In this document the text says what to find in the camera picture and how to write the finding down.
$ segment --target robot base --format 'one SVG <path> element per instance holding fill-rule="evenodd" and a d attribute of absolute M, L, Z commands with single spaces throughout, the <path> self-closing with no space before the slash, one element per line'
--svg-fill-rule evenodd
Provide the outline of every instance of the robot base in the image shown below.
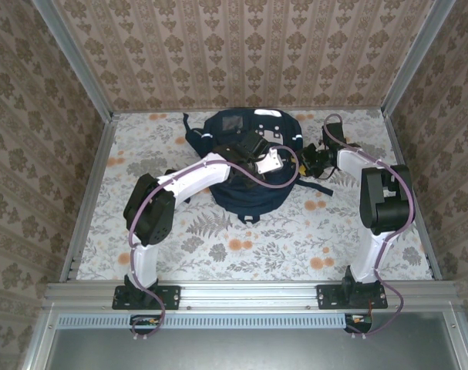
<path fill-rule="evenodd" d="M 180 303 L 180 286 L 158 285 L 158 281 L 149 288 L 158 295 L 167 310 L 178 310 Z M 160 305 L 144 291 L 136 288 L 127 275 L 124 285 L 116 287 L 112 301 L 113 310 L 160 310 Z"/>
<path fill-rule="evenodd" d="M 355 282 L 350 266 L 347 267 L 341 284 L 316 286 L 320 310 L 388 308 L 385 288 L 379 281 L 374 283 Z"/>

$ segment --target backpack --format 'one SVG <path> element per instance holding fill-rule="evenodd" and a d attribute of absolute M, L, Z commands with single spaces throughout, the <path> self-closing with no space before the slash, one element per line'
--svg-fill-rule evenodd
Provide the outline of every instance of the backpack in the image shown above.
<path fill-rule="evenodd" d="M 184 113 L 185 137 L 201 158 L 216 146 L 239 143 L 252 130 L 263 136 L 272 146 L 282 144 L 295 152 L 303 147 L 298 121 L 280 110 L 227 109 L 207 119 L 203 129 L 191 129 L 187 123 L 188 117 L 189 115 Z M 290 153 L 279 150 L 278 154 L 284 161 L 284 166 L 280 170 L 265 174 L 265 181 L 268 183 L 284 183 L 293 176 L 295 165 L 291 161 Z M 247 221 L 255 224 L 262 214 L 279 208 L 296 183 L 329 196 L 333 194 L 333 190 L 317 183 L 301 181 L 299 178 L 282 189 L 270 189 L 259 184 L 248 186 L 241 177 L 234 177 L 211 186 L 210 191 L 219 206 L 236 214 L 244 224 Z"/>

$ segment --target floral tablecloth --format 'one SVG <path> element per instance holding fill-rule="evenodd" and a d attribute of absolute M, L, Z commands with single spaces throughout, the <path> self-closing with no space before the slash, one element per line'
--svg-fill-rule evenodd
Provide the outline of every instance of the floral tablecloth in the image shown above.
<path fill-rule="evenodd" d="M 317 143 L 323 119 L 339 113 L 344 133 L 373 156 L 395 163 L 379 110 L 288 111 L 301 124 L 305 145 Z M 214 112 L 192 112 L 202 127 Z M 121 279 L 130 255 L 122 213 L 139 176 L 158 177 L 199 160 L 184 139 L 182 113 L 129 113 L 120 117 L 82 253 L 77 279 Z M 209 190 L 175 211 L 173 230 L 160 245 L 157 273 L 175 281 L 338 280 L 359 248 L 359 183 L 336 171 L 322 182 L 328 197 L 295 186 L 285 203 L 255 225 L 215 204 Z M 430 279 L 419 234 L 412 225 L 389 252 L 382 276 Z"/>

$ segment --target patterned wallpaper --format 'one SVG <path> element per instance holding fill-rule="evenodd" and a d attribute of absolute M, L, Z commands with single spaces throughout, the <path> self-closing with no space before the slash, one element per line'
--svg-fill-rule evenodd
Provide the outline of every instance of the patterned wallpaper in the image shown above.
<path fill-rule="evenodd" d="M 468 313 L 468 0 L 458 0 L 392 114 L 444 277 Z"/>
<path fill-rule="evenodd" d="M 30 1 L 0 0 L 0 369 L 60 270 L 103 123 Z"/>
<path fill-rule="evenodd" d="M 116 111 L 380 106 L 433 0 L 56 0 Z"/>

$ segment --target gray metal panel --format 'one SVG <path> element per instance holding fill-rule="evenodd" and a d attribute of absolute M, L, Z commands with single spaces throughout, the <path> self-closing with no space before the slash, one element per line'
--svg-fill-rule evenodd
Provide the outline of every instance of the gray metal panel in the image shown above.
<path fill-rule="evenodd" d="M 377 315 L 381 321 L 384 315 Z M 459 369 L 441 314 L 403 314 L 386 332 L 339 330 L 58 331 L 48 369 Z"/>
<path fill-rule="evenodd" d="M 388 136 L 391 141 L 391 146 L 396 156 L 396 162 L 398 164 L 406 164 L 405 159 L 403 158 L 402 150 L 400 149 L 398 138 L 396 137 L 395 129 L 393 129 L 391 116 L 388 113 L 384 113 L 384 117 L 386 129 L 388 130 Z M 442 280 L 443 276 L 441 275 L 441 270 L 439 269 L 439 264 L 437 263 L 436 255 L 434 254 L 433 245 L 431 244 L 429 234 L 427 233 L 426 223 L 424 222 L 424 217 L 422 216 L 422 212 L 420 211 L 419 202 L 417 202 L 417 197 L 414 191 L 412 192 L 412 194 L 413 202 L 416 205 L 415 222 L 417 226 L 417 231 L 419 232 L 420 240 L 422 241 L 422 246 L 424 247 L 424 251 L 426 252 L 431 270 L 433 270 L 434 278 L 436 280 Z"/>
<path fill-rule="evenodd" d="M 419 68 L 422 59 L 429 50 L 429 47 L 433 43 L 437 32 L 443 25 L 454 3 L 455 0 L 436 0 L 434 2 L 423 26 L 410 47 L 409 53 L 396 75 L 395 81 L 393 81 L 382 103 L 383 112 L 391 115 L 396 108 L 398 101 L 412 80 L 416 70 Z"/>
<path fill-rule="evenodd" d="M 99 83 L 91 73 L 85 59 L 79 52 L 69 30 L 57 12 L 57 8 L 53 1 L 33 0 L 33 2 L 42 15 L 43 20 L 49 27 L 50 32 L 56 38 L 59 48 L 64 52 L 69 64 L 78 76 L 79 81 L 81 81 L 96 110 L 102 117 L 103 122 L 109 123 L 111 120 L 110 113 L 112 112 L 111 105 L 99 87 Z"/>
<path fill-rule="evenodd" d="M 86 237 L 88 236 L 89 227 L 95 210 L 96 200 L 100 191 L 103 174 L 107 160 L 109 158 L 110 149 L 112 148 L 113 137 L 116 133 L 117 120 L 114 117 L 112 122 L 103 127 L 102 138 L 96 151 L 95 161 L 93 162 L 92 171 L 89 175 L 86 185 L 85 195 L 82 199 L 81 208 L 79 210 L 78 219 L 72 232 L 71 242 L 69 243 L 68 253 L 64 266 L 62 268 L 59 281 L 64 282 L 68 278 L 73 278 L 70 273 L 77 273 L 77 264 L 79 263 L 82 250 L 85 247 Z M 76 268 L 71 268 L 73 262 L 76 262 Z"/>

